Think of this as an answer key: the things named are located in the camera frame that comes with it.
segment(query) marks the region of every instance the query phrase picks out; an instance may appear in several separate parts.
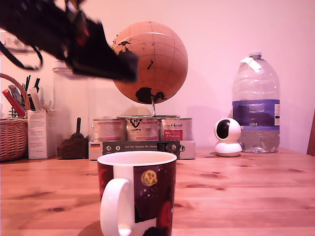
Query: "scoop handle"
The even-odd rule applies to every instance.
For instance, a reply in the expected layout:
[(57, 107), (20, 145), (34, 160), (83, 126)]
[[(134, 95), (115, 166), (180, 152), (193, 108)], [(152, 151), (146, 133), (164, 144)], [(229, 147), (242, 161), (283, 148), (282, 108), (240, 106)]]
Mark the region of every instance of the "scoop handle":
[(80, 133), (80, 128), (81, 128), (81, 118), (78, 117), (78, 119), (77, 119), (77, 134)]

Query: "wooden chair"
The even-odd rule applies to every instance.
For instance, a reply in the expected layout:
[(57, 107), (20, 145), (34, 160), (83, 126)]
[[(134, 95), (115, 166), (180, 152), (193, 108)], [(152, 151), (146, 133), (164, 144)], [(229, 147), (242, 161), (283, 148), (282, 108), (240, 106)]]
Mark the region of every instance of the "wooden chair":
[(315, 156), (315, 112), (311, 128), (309, 146), (307, 148), (307, 155)]

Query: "strap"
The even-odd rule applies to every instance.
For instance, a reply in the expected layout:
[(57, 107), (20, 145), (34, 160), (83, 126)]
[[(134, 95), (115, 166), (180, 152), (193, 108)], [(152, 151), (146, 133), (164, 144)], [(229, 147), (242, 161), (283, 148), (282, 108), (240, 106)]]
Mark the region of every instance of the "strap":
[(40, 59), (39, 67), (31, 67), (30, 65), (24, 66), (0, 41), (0, 51), (16, 66), (25, 70), (39, 70), (43, 66), (43, 56), (35, 46), (31, 46), (33, 50), (37, 53)]

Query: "globe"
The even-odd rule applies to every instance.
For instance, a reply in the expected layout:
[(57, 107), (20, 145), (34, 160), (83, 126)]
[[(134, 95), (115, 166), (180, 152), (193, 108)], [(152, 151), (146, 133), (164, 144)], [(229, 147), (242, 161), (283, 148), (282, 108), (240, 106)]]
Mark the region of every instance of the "globe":
[(138, 81), (114, 81), (129, 99), (144, 104), (163, 102), (178, 92), (188, 70), (188, 57), (179, 36), (169, 27), (155, 22), (131, 25), (117, 35), (115, 53), (126, 50), (139, 56)]

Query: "water bottle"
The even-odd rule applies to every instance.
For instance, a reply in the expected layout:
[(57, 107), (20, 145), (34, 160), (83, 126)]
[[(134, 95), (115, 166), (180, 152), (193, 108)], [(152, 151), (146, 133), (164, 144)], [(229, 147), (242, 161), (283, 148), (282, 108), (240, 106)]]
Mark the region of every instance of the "water bottle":
[(233, 83), (233, 118), (244, 152), (276, 152), (280, 143), (279, 79), (260, 51), (241, 61)]

